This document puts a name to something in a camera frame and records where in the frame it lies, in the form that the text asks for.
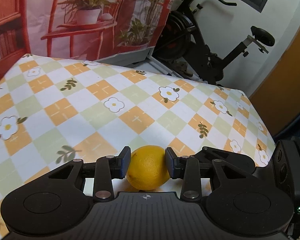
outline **yellow lemon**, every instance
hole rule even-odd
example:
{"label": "yellow lemon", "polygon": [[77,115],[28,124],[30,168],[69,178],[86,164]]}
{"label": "yellow lemon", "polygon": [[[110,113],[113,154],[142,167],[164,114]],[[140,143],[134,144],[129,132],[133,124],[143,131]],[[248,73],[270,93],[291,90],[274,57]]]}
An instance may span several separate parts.
{"label": "yellow lemon", "polygon": [[169,178],[164,149],[160,146],[146,145],[131,154],[127,180],[133,187],[151,190],[160,187]]}

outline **ribbed black surface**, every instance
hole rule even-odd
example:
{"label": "ribbed black surface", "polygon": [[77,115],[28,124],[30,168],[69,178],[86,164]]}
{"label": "ribbed black surface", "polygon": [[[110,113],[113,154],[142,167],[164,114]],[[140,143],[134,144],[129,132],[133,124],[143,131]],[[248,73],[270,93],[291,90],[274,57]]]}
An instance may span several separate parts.
{"label": "ribbed black surface", "polygon": [[[11,233],[5,240],[30,240]],[[220,230],[199,205],[180,201],[175,193],[128,193],[97,203],[87,217],[71,230],[40,240],[244,240]],[[263,238],[284,240],[283,234]]]}

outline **exercise bike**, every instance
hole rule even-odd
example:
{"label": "exercise bike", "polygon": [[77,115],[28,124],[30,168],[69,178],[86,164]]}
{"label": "exercise bike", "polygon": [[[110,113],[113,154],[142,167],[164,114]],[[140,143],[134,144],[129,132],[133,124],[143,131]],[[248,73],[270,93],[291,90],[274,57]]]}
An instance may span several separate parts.
{"label": "exercise bike", "polygon": [[[236,3],[218,0],[228,6],[236,6]],[[190,6],[193,0],[182,0],[181,5],[176,11],[170,12],[166,25],[160,38],[154,48],[153,56],[174,70],[183,78],[189,79],[191,73],[187,73],[187,64],[178,65],[177,59],[183,57],[194,71],[204,81],[216,85],[217,81],[223,78],[223,69],[228,66],[241,53],[246,57],[249,52],[246,48],[255,43],[259,50],[269,53],[262,45],[272,47],[275,39],[267,31],[251,27],[252,36],[240,42],[225,58],[221,59],[217,54],[212,53],[207,44],[204,43],[201,31],[194,18],[194,14],[202,9],[200,4],[197,9],[191,10]]]}

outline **tablecloth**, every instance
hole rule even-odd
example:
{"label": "tablecloth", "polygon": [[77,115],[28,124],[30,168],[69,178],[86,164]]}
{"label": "tablecloth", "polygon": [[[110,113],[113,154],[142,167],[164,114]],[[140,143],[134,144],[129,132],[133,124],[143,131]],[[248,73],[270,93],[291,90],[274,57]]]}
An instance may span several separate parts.
{"label": "tablecloth", "polygon": [[[275,148],[239,90],[32,54],[0,81],[0,205],[12,190],[69,160],[95,162],[143,145],[172,147],[178,156],[215,147],[248,155],[257,166],[266,166]],[[170,179],[156,191],[179,193],[181,183]],[[113,184],[115,191],[137,191],[126,179]],[[208,179],[202,190],[210,192]],[[7,232],[0,216],[0,239]]]}

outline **bike seat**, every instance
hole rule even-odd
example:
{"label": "bike seat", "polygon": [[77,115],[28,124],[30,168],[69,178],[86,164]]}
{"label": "bike seat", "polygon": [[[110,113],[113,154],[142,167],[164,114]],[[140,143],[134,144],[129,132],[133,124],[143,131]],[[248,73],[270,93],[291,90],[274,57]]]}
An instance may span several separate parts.
{"label": "bike seat", "polygon": [[272,47],[274,45],[275,39],[274,37],[267,31],[261,28],[257,28],[255,26],[251,27],[251,32],[254,38],[257,41],[260,41],[262,44]]}

